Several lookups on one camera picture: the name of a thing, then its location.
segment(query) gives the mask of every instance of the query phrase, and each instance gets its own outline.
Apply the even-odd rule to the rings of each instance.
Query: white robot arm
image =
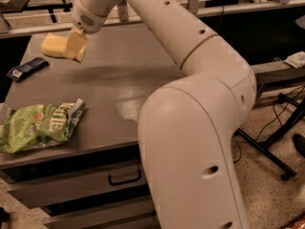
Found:
[[[121,0],[77,0],[74,24],[95,33]],[[254,105],[247,62],[174,0],[127,0],[187,77],[145,102],[138,139],[162,229],[250,228],[231,155]]]

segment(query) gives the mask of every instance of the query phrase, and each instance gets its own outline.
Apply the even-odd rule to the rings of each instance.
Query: sponge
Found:
[[[58,36],[51,32],[48,33],[41,44],[41,52],[50,57],[66,57],[82,62],[85,55],[87,39],[81,34],[81,36],[79,36],[79,43],[77,43],[78,34],[80,34],[80,32],[76,31],[75,28],[72,28],[68,37]]]
[[[86,44],[86,35],[81,30],[72,28],[68,36],[67,47],[64,50],[64,57],[74,59]]]

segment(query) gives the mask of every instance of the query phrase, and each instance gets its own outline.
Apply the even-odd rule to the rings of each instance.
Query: green snack bag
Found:
[[[0,126],[0,152],[17,153],[67,142],[84,111],[85,103],[32,105],[10,111]]]

